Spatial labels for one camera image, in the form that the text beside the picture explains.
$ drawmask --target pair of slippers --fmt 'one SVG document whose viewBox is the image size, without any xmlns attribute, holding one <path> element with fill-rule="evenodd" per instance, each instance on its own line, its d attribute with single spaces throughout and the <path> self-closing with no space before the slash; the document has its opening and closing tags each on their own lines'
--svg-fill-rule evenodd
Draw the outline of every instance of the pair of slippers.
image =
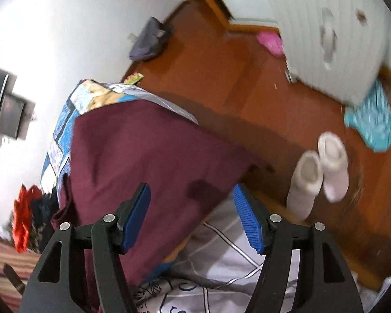
<svg viewBox="0 0 391 313">
<path fill-rule="evenodd" d="M 287 209 L 301 220 L 310 215 L 322 185 L 330 202 L 342 200 L 349 187 L 348 157 L 342 140 L 325 132 L 319 137 L 318 151 L 306 151 L 301 156 L 291 179 Z"/>
</svg>

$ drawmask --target red clothing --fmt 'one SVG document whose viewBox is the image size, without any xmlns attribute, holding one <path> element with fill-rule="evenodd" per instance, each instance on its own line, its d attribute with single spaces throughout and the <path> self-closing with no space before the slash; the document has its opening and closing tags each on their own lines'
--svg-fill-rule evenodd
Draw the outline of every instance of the red clothing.
<svg viewBox="0 0 391 313">
<path fill-rule="evenodd" d="M 75 120 L 71 175 L 64 178 L 53 226 L 94 223 L 146 182 L 148 213 L 135 246 L 120 256 L 133 289 L 257 163 L 243 148 L 152 102 L 108 105 Z M 90 251 L 85 258 L 90 300 L 98 308 Z"/>
<path fill-rule="evenodd" d="M 13 240 L 16 250 L 21 253 L 26 250 L 29 243 L 29 232 L 32 227 L 32 213 L 30 211 L 30 202 L 42 196 L 42 192 L 36 186 L 26 190 L 22 185 L 19 192 L 19 198 L 13 203 L 13 213 L 15 216 L 13 223 Z"/>
</svg>

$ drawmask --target gray bag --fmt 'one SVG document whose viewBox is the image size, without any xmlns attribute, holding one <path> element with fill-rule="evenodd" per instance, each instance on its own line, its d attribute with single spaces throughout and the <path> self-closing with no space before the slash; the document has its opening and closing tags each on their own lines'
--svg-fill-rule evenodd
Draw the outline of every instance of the gray bag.
<svg viewBox="0 0 391 313">
<path fill-rule="evenodd" d="M 143 61 L 160 55 L 171 37 L 173 29 L 151 17 L 129 53 L 132 61 Z"/>
</svg>

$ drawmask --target pink object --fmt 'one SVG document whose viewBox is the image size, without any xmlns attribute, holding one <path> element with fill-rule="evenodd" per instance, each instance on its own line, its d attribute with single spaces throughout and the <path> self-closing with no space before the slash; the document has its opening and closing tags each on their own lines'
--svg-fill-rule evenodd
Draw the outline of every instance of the pink object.
<svg viewBox="0 0 391 313">
<path fill-rule="evenodd" d="M 278 34 L 274 32 L 259 32 L 256 35 L 259 43 L 271 52 L 273 56 L 284 56 L 282 40 Z"/>
</svg>

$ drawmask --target striped fabric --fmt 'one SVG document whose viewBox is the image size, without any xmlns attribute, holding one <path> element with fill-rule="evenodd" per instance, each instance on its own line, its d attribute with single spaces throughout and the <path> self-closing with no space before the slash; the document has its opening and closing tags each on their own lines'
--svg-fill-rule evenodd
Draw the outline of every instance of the striped fabric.
<svg viewBox="0 0 391 313">
<path fill-rule="evenodd" d="M 39 258 L 40 254 L 31 252 L 19 254 L 10 243 L 0 240 L 0 296 L 14 312 L 18 310 L 22 296 L 3 274 L 3 265 L 7 263 L 12 266 L 22 281 L 26 283 Z"/>
</svg>

